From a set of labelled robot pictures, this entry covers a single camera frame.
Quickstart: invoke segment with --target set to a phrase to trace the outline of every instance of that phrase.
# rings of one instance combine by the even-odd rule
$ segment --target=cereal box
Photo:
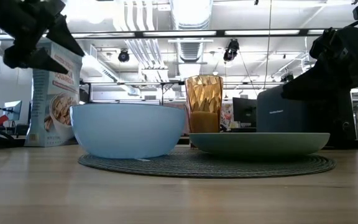
[[[61,146],[74,139],[70,106],[79,102],[82,58],[58,44],[40,44],[67,74],[33,70],[31,125],[25,146]]]

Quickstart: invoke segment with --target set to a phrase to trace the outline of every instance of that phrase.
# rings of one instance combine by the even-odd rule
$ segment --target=plate rim
[[[280,135],[280,134],[292,134],[292,135],[331,135],[330,133],[189,133],[189,136],[196,136],[196,135],[222,135],[222,134],[238,134],[238,135],[255,135],[255,134],[275,134],[275,135]]]

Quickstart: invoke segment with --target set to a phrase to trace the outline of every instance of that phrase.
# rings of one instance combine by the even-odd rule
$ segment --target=bowl rim
[[[180,109],[180,108],[174,108],[171,106],[165,106],[165,105],[148,105],[148,104],[142,104],[142,103],[86,103],[84,105],[73,105],[71,106],[72,108],[74,107],[80,107],[80,106],[89,106],[89,105],[131,105],[131,106],[158,106],[158,107],[163,107],[163,108],[172,108],[172,109],[176,109],[176,110],[180,110],[180,111],[184,111],[184,109]]]

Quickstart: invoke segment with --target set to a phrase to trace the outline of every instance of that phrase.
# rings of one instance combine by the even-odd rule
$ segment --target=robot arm
[[[5,50],[4,63],[11,68],[67,73],[67,69],[49,57],[45,49],[36,48],[47,32],[46,38],[84,56],[68,30],[65,16],[60,14],[64,7],[61,0],[0,0],[0,28],[15,39],[13,46]]]
[[[358,6],[354,9],[358,20]],[[292,100],[320,100],[358,87],[358,28],[326,29],[313,42],[313,68],[283,86],[282,96]]]

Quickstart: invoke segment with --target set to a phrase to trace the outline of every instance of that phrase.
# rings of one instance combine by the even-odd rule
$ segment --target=light blue bowl
[[[185,111],[157,105],[87,104],[70,108],[71,124],[86,152],[110,159],[162,156],[178,143]]]

